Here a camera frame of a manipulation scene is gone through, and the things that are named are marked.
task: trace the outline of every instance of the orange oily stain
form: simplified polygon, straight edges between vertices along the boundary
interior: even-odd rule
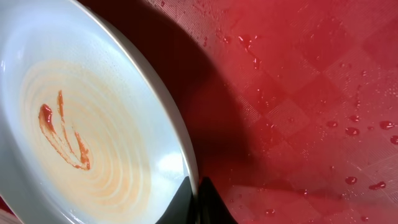
[[[86,148],[86,146],[83,144],[83,141],[81,140],[81,137],[78,132],[75,131],[75,137],[77,140],[77,143],[79,145],[79,150],[80,150],[80,158],[78,158],[72,149],[72,146],[68,140],[68,135],[65,130],[65,119],[63,117],[63,96],[62,96],[62,90],[58,92],[58,98],[57,98],[57,104],[58,104],[58,113],[61,116],[61,125],[62,125],[62,132],[63,132],[63,137],[65,138],[66,144],[61,140],[61,137],[58,136],[58,134],[55,132],[54,125],[52,123],[52,110],[51,108],[43,104],[40,107],[40,112],[39,112],[39,125],[40,129],[42,130],[43,135],[45,138],[49,141],[51,146],[56,150],[56,152],[71,166],[77,169],[82,169],[82,170],[90,170],[90,159],[88,157],[89,149]],[[65,152],[64,147],[69,148],[69,154]],[[78,161],[80,161],[79,164],[73,161],[71,157],[74,157]]]

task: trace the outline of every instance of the sauce residue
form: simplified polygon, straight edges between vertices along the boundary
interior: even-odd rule
[[[66,143],[62,141],[61,137],[55,132],[54,125],[52,123],[52,110],[46,104],[43,104],[40,107],[40,112],[39,112],[40,129],[42,130],[43,135],[49,141],[51,146],[67,163],[69,163],[70,165],[72,165],[74,168],[77,169],[90,170],[90,159],[88,157],[89,150],[83,144],[83,141],[81,140],[81,137],[77,131],[73,130],[75,133],[75,138],[79,145],[80,158],[75,154],[75,151],[73,150],[69,142],[68,134],[65,129],[65,118],[63,116],[64,113],[63,113],[62,90],[58,92],[57,104],[58,104],[58,113],[61,116],[62,133]]]

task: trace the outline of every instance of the black object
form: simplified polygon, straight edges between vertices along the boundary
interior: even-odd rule
[[[199,186],[197,204],[186,177],[156,224],[195,224],[198,213],[201,224],[237,224],[208,177]]]

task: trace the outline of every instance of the red table surface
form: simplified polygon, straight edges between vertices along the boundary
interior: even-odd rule
[[[155,68],[239,223],[397,223],[397,0],[81,2]]]

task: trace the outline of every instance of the white plate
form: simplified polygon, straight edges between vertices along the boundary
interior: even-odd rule
[[[117,216],[123,217],[119,223],[155,223],[186,176],[194,195],[197,192],[195,155],[174,101],[142,54],[110,29],[114,33],[75,1],[0,0],[0,194],[24,223],[115,223]],[[92,82],[87,74],[94,74],[99,82]],[[109,92],[98,87],[101,84]],[[67,164],[40,132],[40,104],[56,106],[59,88],[66,89],[65,113],[73,112],[68,103],[86,113],[84,119],[74,111],[77,115],[69,122],[73,130],[88,135],[85,144],[96,146],[92,149],[96,162],[87,172]],[[81,98],[76,97],[79,93],[84,93]],[[128,113],[115,106],[117,113],[128,114],[127,118],[107,117],[112,105],[122,105]],[[105,109],[97,113],[92,110],[95,106]],[[105,116],[108,124],[94,123],[92,114]],[[133,146],[124,147],[125,151],[114,154],[118,159],[111,160],[122,161],[122,172],[106,162],[105,154],[95,153],[102,141],[91,137],[107,138],[101,127],[138,136],[132,137]],[[93,129],[99,134],[90,137]],[[109,135],[115,144],[129,143]],[[107,180],[120,180],[113,189],[109,182],[96,185],[98,189],[91,182],[80,188],[72,184],[86,176],[95,182],[106,170],[111,170]],[[74,174],[79,177],[68,178]],[[132,195],[130,200],[121,199],[121,183],[130,192],[126,195]]]

